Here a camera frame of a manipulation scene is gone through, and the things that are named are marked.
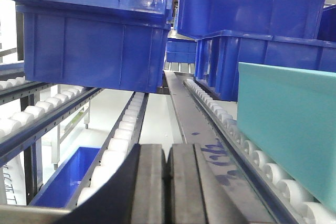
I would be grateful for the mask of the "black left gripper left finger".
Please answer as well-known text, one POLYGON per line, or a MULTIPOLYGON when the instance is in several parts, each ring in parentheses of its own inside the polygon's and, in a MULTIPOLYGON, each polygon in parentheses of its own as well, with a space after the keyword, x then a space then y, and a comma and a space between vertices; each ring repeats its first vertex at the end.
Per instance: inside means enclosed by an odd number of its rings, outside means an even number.
POLYGON ((117 172, 57 223, 164 223, 164 153, 136 144, 117 172))

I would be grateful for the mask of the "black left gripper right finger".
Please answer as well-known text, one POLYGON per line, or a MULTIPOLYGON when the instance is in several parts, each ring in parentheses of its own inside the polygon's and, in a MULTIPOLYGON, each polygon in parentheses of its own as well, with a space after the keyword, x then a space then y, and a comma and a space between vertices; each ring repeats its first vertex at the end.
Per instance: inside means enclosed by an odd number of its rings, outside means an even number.
POLYGON ((245 223, 197 144, 174 144, 168 159, 170 223, 245 223))

